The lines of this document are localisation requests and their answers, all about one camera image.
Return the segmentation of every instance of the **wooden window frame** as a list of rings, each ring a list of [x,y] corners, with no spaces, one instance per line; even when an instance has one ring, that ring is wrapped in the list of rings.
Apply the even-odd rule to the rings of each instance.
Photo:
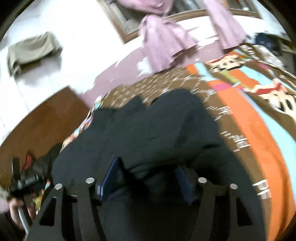
[[[104,12],[107,14],[108,18],[111,20],[112,24],[116,28],[117,32],[119,33],[119,35],[124,43],[127,43],[127,42],[135,39],[136,37],[138,37],[139,29],[136,29],[133,32],[126,34],[124,32],[124,30],[122,29],[117,16],[112,12],[112,10],[109,8],[108,4],[106,4],[104,0],[97,0],[97,2],[102,6]],[[249,1],[249,4],[252,4],[252,7],[256,8],[255,5],[251,1]],[[247,16],[247,17],[262,19],[261,16],[259,15],[259,13],[256,13],[256,12],[245,11],[245,10],[241,10],[241,9],[229,9],[229,10],[233,15]],[[181,13],[167,16],[167,18],[178,22],[178,21],[182,21],[182,20],[204,17],[204,16],[208,16],[206,9],[181,12]]]

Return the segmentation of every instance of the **silver screw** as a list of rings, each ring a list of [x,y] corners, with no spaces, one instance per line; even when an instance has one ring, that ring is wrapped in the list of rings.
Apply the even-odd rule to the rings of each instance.
[[[236,184],[232,183],[232,184],[230,184],[230,188],[235,190],[238,188],[238,186]]]
[[[60,184],[60,183],[58,183],[58,184],[56,184],[56,185],[54,186],[54,188],[57,189],[57,190],[61,189],[62,187],[63,187],[63,185]]]
[[[94,179],[92,177],[89,177],[88,179],[85,180],[85,182],[90,184],[94,182]]]
[[[198,179],[198,181],[199,181],[200,183],[206,183],[206,182],[207,182],[207,179],[205,179],[204,177],[200,177],[200,178]]]

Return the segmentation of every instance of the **hand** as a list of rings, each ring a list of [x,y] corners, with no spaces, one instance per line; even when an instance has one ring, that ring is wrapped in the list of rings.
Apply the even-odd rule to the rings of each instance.
[[[17,208],[21,207],[23,205],[24,205],[24,202],[21,200],[18,200],[16,198],[11,199],[9,202],[11,219],[20,230],[24,230],[24,228],[23,228],[22,223],[20,221],[20,216],[18,214]],[[33,220],[36,217],[36,208],[33,203],[31,203],[31,206],[28,207],[28,212],[29,212],[31,219]]]

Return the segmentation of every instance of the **wall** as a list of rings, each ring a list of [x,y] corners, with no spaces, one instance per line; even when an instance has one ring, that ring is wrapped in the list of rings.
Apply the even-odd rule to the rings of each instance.
[[[246,32],[283,29],[264,7],[264,20],[235,16]],[[179,22],[200,44],[215,36],[208,17]],[[64,47],[61,58],[50,58],[16,80],[9,77],[6,64],[8,46],[24,38],[52,31]],[[124,45],[96,0],[35,0],[12,24],[0,42],[0,144],[6,135],[34,108],[69,85],[78,94],[94,86],[96,76],[141,46],[136,38]]]

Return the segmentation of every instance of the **window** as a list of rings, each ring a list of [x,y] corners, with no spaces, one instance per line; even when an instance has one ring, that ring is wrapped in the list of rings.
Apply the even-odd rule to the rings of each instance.
[[[117,1],[97,0],[112,20],[124,42],[138,36],[137,29],[146,13],[127,9]],[[234,15],[260,18],[252,0],[222,0]],[[190,18],[207,16],[203,0],[175,0],[168,18],[181,21]]]

